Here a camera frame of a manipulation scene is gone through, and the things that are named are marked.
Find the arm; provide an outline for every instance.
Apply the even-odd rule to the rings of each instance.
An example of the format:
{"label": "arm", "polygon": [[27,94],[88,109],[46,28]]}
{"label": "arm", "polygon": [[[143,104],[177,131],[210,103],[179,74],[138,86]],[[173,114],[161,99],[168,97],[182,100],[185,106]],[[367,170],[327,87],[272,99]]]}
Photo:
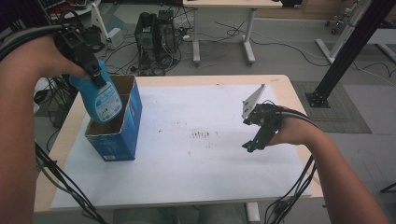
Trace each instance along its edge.
{"label": "arm", "polygon": [[332,223],[388,223],[332,139],[312,124],[285,118],[271,145],[305,145],[311,151]]}
{"label": "arm", "polygon": [[51,36],[32,40],[0,62],[0,220],[32,223],[35,204],[33,94],[40,77],[89,75],[56,49]]}

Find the white paper sheet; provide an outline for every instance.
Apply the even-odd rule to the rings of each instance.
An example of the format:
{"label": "white paper sheet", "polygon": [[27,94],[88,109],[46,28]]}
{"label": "white paper sheet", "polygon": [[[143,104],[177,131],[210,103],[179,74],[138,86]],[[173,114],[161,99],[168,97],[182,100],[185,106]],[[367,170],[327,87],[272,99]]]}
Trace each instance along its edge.
{"label": "white paper sheet", "polygon": [[[241,118],[260,85],[141,87],[143,111],[135,161],[103,161],[84,132],[64,171],[95,206],[253,201],[283,196],[303,170],[291,145],[248,153],[258,126]],[[259,103],[276,102],[267,86]],[[51,208],[78,207],[57,190]]]}

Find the black pole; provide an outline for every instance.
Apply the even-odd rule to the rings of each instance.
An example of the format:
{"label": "black pole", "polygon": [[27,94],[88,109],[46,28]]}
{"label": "black pole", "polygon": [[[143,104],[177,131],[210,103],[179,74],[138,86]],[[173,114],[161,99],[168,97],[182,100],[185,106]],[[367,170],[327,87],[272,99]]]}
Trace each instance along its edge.
{"label": "black pole", "polygon": [[332,89],[370,40],[380,23],[388,16],[395,3],[396,0],[372,0],[315,91],[305,94],[312,107],[323,107],[326,104]]}

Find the cardboard box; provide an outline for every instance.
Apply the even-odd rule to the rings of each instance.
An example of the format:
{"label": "cardboard box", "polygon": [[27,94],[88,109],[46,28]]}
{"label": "cardboard box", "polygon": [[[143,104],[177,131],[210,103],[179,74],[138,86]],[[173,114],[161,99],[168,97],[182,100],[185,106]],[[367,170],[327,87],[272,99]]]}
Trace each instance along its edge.
{"label": "cardboard box", "polygon": [[85,137],[104,161],[133,161],[142,102],[134,76],[111,76],[122,100],[122,111],[106,124],[90,121]]}

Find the black mat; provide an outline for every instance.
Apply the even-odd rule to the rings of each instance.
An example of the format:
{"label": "black mat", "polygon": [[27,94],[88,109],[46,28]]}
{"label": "black mat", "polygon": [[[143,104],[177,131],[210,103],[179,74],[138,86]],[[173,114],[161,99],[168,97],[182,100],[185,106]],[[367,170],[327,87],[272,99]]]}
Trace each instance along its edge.
{"label": "black mat", "polygon": [[341,83],[338,83],[328,98],[330,108],[311,107],[306,92],[313,92],[318,82],[292,81],[306,114],[326,133],[372,133],[358,108],[353,104]]}

